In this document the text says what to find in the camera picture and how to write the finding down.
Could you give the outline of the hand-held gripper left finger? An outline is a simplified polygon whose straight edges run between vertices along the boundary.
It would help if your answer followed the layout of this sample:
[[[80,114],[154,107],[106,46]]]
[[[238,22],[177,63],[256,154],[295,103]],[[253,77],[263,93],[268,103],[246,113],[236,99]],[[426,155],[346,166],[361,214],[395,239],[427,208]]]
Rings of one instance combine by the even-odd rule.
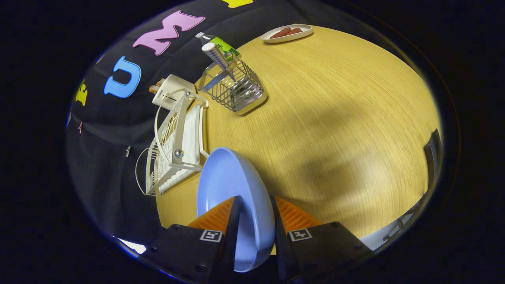
[[[225,284],[234,273],[241,198],[233,196],[189,225],[172,224],[140,260],[184,283]]]

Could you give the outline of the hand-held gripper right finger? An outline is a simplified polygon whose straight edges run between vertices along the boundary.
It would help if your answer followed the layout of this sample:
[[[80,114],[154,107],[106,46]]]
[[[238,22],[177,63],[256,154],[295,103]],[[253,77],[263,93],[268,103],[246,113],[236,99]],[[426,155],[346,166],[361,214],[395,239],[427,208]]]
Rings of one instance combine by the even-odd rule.
[[[277,268],[284,284],[328,284],[373,256],[341,223],[321,223],[283,198],[270,199]]]

